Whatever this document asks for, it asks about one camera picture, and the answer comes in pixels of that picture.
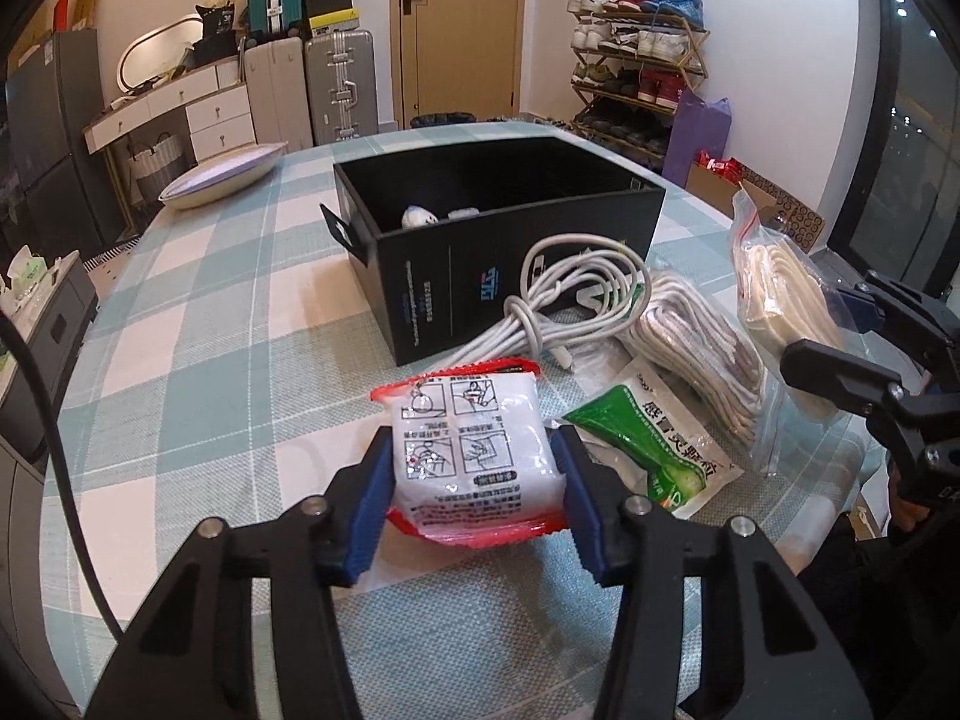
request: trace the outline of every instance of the screw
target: screw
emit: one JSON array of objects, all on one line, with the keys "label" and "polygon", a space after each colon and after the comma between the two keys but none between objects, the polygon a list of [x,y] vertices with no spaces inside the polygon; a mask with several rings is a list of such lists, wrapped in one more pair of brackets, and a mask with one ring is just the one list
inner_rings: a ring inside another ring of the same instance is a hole
[{"label": "screw", "polygon": [[217,517],[208,517],[197,526],[197,533],[203,538],[217,538],[224,531],[224,522]]},{"label": "screw", "polygon": [[752,536],[757,532],[757,525],[750,517],[743,517],[743,515],[738,515],[738,517],[733,517],[730,521],[730,529],[733,533],[736,533],[738,536]]},{"label": "screw", "polygon": [[623,508],[627,509],[630,514],[636,514],[637,517],[643,517],[645,514],[650,514],[654,508],[654,505],[645,495],[631,495],[626,501],[623,502]]},{"label": "screw", "polygon": [[309,498],[304,498],[304,501],[301,503],[301,512],[309,514],[311,517],[319,517],[321,514],[326,514],[328,508],[329,504],[323,495],[311,495]]}]

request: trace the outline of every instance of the wooden door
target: wooden door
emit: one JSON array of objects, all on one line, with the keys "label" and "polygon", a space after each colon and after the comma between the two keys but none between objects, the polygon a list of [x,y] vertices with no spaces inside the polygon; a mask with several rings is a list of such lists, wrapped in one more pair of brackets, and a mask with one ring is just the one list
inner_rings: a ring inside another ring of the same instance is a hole
[{"label": "wooden door", "polygon": [[512,114],[518,1],[400,0],[405,124],[428,113]]}]

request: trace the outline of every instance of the person's hand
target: person's hand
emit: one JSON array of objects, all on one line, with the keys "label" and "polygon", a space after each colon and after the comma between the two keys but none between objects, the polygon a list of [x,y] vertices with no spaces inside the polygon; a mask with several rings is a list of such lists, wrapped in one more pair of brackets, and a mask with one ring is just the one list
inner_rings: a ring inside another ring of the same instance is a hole
[{"label": "person's hand", "polygon": [[890,519],[896,527],[904,533],[911,533],[917,524],[923,522],[930,516],[930,509],[925,506],[919,506],[915,503],[904,501],[896,492],[899,485],[899,469],[894,468],[887,482],[887,497],[890,500]]}]

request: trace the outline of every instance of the instruction diagram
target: instruction diagram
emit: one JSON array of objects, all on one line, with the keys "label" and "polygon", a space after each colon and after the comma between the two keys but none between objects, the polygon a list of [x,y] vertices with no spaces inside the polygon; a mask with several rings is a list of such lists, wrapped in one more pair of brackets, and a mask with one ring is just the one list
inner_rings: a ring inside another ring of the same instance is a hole
[{"label": "instruction diagram", "polygon": [[435,479],[456,476],[453,444],[450,439],[415,440],[404,443],[407,479]]},{"label": "instruction diagram", "polygon": [[400,407],[404,419],[437,419],[446,416],[443,384],[420,384],[410,392],[410,405]]},{"label": "instruction diagram", "polygon": [[508,469],[514,464],[514,458],[510,454],[510,442],[502,430],[461,436],[460,451],[464,455],[467,473]]},{"label": "instruction diagram", "polygon": [[490,379],[469,379],[469,381],[451,382],[453,392],[453,413],[495,412],[500,409],[496,400],[496,390]]}]

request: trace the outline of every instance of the open black cardboard box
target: open black cardboard box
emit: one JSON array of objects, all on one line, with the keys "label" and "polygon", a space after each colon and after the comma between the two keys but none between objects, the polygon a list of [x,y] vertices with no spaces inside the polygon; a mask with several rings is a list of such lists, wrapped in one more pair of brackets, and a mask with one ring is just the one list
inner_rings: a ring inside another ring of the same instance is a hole
[{"label": "open black cardboard box", "polygon": [[[527,250],[558,233],[626,242],[646,256],[664,188],[559,138],[456,143],[334,165],[342,220],[323,207],[387,345],[405,365],[466,343],[503,317]],[[440,223],[403,229],[410,205]],[[447,220],[474,207],[479,215]],[[544,266],[574,253],[552,248]]]}]

